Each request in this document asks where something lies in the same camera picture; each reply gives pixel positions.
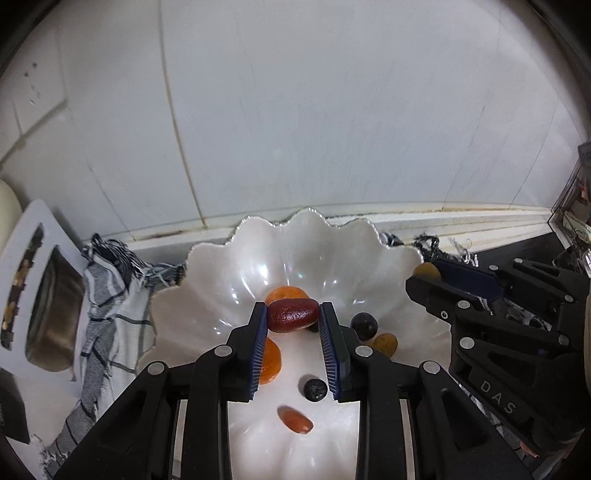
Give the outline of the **right human hand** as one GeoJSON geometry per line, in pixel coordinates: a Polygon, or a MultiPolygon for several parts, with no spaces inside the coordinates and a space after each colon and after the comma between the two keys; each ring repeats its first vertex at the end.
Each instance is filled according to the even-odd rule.
{"type": "Polygon", "coordinates": [[[529,455],[533,458],[537,458],[538,454],[534,452],[531,448],[529,448],[523,441],[519,442],[519,450],[522,451],[524,454],[529,455]]]}

